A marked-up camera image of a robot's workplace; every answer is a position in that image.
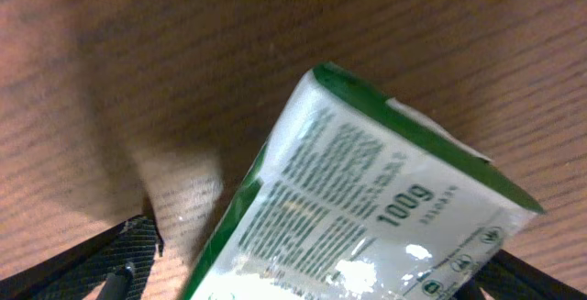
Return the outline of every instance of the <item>wooden table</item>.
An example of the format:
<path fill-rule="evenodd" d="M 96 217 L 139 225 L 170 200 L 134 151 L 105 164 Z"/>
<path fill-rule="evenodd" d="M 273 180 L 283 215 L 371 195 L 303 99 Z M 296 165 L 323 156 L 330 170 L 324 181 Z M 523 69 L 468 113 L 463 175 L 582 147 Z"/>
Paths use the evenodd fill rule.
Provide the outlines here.
<path fill-rule="evenodd" d="M 548 210 L 507 244 L 587 292 L 587 0 L 0 0 L 0 279 L 131 217 L 173 298 L 301 74 L 335 61 Z"/>

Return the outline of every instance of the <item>white label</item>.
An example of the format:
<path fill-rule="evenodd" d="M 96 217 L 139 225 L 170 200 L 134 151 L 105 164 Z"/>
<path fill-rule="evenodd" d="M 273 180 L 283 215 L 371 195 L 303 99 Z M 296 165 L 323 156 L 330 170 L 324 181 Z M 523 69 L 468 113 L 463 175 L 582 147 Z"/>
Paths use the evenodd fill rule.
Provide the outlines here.
<path fill-rule="evenodd" d="M 307 73 L 258 196 L 193 299 L 450 299 L 534 213 Z"/>

